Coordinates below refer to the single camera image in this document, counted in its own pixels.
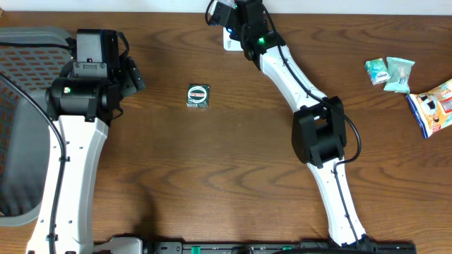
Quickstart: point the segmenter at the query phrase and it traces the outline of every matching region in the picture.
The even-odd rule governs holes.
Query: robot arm
[[[253,61],[256,67],[276,84],[294,112],[292,144],[297,156],[308,165],[317,181],[328,216],[330,237],[339,246],[355,243],[355,234],[358,240],[361,240],[365,236],[365,230],[355,212],[344,165],[339,164],[336,170],[355,233],[345,216],[347,213],[333,174],[334,164],[344,158],[344,120],[308,96],[288,71],[278,50],[276,37],[280,36],[268,31],[258,0],[235,1],[235,4],[231,4],[231,1],[214,1],[210,14],[209,25],[224,26],[230,33],[230,39],[240,41],[245,57]],[[342,109],[342,103],[337,97],[327,99],[326,95],[309,81],[293,60],[284,40],[279,38],[279,41],[282,43],[281,49],[287,63],[298,79],[311,90],[312,95]],[[326,123],[319,126],[316,124],[319,119],[326,120]]]
[[[118,37],[127,48],[122,55],[119,55]],[[45,254],[50,250],[57,254],[83,254],[104,248],[97,246],[94,249],[91,230],[97,164],[114,111],[122,113],[120,101],[145,88],[128,51],[127,41],[120,32],[79,30],[76,59],[65,66],[64,74],[47,89],[47,114],[65,142],[67,158],[61,190],[58,190],[61,155],[59,142],[51,133],[44,195],[35,230],[27,245],[28,254]],[[50,218],[57,192],[55,229],[51,235]],[[49,246],[50,241],[54,241],[54,246]]]

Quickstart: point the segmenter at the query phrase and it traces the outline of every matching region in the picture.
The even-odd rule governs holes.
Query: snack package
[[[407,95],[424,138],[452,125],[452,80],[419,95]]]
[[[383,59],[367,61],[364,66],[372,85],[381,84],[389,80],[390,76]]]
[[[189,85],[186,96],[188,107],[209,107],[209,85]]]
[[[409,94],[408,78],[410,77],[411,67],[415,62],[395,57],[386,57],[386,60],[391,79],[386,83],[384,90]]]

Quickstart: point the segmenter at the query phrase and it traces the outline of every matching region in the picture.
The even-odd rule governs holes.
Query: gray mesh chair
[[[66,45],[59,28],[0,28],[0,42]],[[60,48],[0,46],[0,72],[21,86],[43,109],[45,90],[71,55]],[[37,218],[49,160],[47,123],[0,78],[0,226]]]

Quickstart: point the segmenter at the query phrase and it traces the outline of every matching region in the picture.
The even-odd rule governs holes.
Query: wood grain
[[[327,95],[339,96],[363,140],[347,165],[355,207],[380,241],[418,253],[452,249],[452,128],[423,140],[404,96],[372,86],[366,60],[416,61],[413,92],[452,78],[452,19],[274,15],[292,55]],[[147,90],[123,101],[101,155],[93,235],[124,232],[185,241],[326,238],[314,177],[293,152],[292,113],[222,30],[201,14],[6,12],[6,26],[121,30]],[[208,109],[187,109],[190,83],[211,86]],[[347,130],[346,154],[356,142]],[[0,253],[24,253],[34,224],[0,229]]]

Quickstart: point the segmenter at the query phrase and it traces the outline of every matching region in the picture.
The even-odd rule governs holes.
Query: green connector
[[[201,247],[191,247],[191,254],[201,254]]]

